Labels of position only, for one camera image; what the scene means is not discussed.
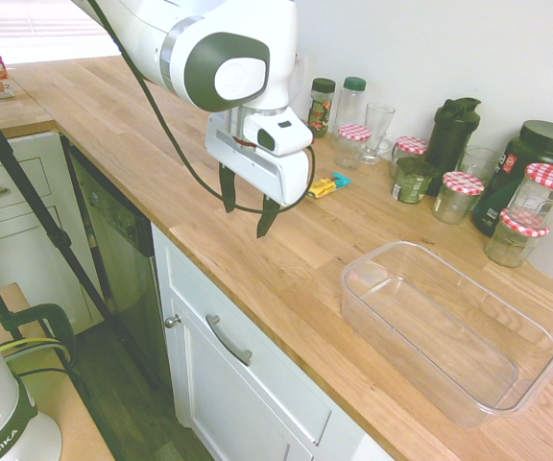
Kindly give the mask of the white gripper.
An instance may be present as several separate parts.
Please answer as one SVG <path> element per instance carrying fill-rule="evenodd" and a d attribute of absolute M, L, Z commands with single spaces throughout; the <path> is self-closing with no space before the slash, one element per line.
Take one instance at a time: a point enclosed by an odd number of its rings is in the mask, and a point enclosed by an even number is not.
<path fill-rule="evenodd" d="M 312 134 L 292 111 L 248 114 L 238 129 L 236 113 L 213 113 L 208 119 L 205 146 L 221 164 L 219 181 L 226 212 L 236 206 L 236 175 L 265 195 L 256 237 L 265 236 L 280 212 L 304 193 L 310 161 L 303 151 Z"/>

